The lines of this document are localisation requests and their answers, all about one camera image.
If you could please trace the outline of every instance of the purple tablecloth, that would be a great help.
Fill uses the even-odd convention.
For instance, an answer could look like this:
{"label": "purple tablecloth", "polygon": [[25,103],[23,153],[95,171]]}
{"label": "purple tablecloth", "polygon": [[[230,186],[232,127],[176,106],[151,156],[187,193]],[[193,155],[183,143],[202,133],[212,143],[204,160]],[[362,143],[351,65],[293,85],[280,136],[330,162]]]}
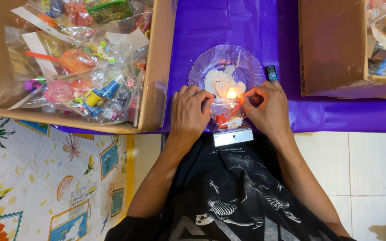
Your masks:
{"label": "purple tablecloth", "polygon": [[[164,127],[170,130],[171,97],[186,84],[190,67],[217,45],[250,51],[263,67],[275,65],[289,100],[294,132],[386,132],[386,100],[301,97],[297,0],[181,0],[178,2]],[[58,127],[65,132],[92,133]]]}

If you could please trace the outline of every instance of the black lighter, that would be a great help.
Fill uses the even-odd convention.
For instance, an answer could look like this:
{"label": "black lighter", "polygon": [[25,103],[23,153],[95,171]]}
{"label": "black lighter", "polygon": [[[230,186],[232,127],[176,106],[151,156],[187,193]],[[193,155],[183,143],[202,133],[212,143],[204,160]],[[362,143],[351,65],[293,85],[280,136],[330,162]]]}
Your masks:
{"label": "black lighter", "polygon": [[278,76],[276,74],[275,66],[274,65],[269,65],[265,67],[265,73],[266,73],[266,78],[270,82],[278,81]]}

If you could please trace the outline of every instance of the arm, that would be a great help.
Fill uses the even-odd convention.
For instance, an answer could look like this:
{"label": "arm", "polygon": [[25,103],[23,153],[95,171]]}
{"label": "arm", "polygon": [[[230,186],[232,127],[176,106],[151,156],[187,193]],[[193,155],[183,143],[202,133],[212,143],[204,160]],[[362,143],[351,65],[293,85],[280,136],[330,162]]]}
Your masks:
{"label": "arm", "polygon": [[[251,105],[264,101],[259,107]],[[339,236],[349,237],[338,213],[300,153],[288,118],[288,101],[279,82],[265,81],[244,95],[242,106],[254,125],[274,144],[284,185]]]}
{"label": "arm", "polygon": [[181,87],[172,102],[171,132],[165,147],[142,181],[127,216],[149,218],[162,211],[178,164],[209,122],[213,95],[197,86]]}

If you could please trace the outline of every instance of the green box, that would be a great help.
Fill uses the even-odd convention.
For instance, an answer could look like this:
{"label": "green box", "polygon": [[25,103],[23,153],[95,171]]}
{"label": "green box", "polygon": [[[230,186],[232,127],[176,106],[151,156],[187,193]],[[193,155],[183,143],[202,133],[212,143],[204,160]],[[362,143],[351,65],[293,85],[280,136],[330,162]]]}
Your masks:
{"label": "green box", "polygon": [[111,21],[132,16],[127,0],[84,0],[86,9],[97,24],[106,24]]}

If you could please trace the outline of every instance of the white floor tile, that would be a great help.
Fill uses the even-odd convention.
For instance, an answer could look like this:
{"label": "white floor tile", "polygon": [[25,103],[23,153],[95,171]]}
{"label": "white floor tile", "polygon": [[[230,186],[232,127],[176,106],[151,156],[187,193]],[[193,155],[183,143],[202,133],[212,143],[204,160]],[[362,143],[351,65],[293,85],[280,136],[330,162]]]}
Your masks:
{"label": "white floor tile", "polygon": [[134,135],[135,192],[160,155],[161,134]]}
{"label": "white floor tile", "polygon": [[386,134],[349,133],[351,195],[386,195]]}
{"label": "white floor tile", "polygon": [[350,195],[348,133],[299,133],[295,134],[295,139],[325,193]]}
{"label": "white floor tile", "polygon": [[351,197],[350,196],[329,196],[333,206],[338,212],[340,221],[345,230],[352,236],[351,223]]}
{"label": "white floor tile", "polygon": [[386,196],[353,196],[352,238],[386,241]]}

